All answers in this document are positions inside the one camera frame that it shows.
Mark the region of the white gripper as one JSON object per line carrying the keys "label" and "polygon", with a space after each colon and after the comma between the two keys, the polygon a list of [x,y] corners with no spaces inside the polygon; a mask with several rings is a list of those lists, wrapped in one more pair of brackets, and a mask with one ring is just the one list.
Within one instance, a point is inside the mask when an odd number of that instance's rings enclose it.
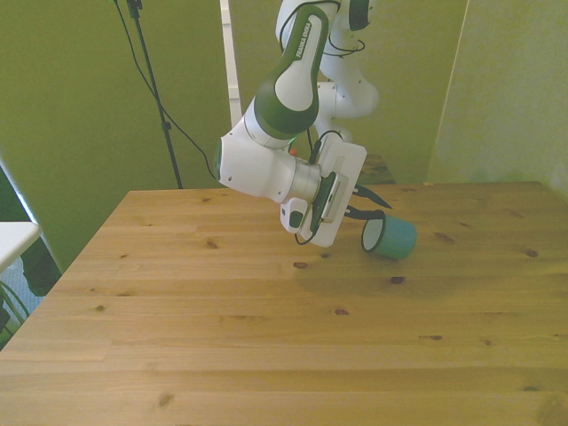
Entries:
{"label": "white gripper", "polygon": [[367,150],[345,142],[339,134],[327,134],[319,147],[315,166],[319,170],[319,188],[309,202],[299,235],[303,241],[329,247],[333,244],[343,216],[356,220],[385,219],[383,210],[360,210],[348,205],[351,195],[367,198],[386,209],[392,206],[372,190],[356,185]]}

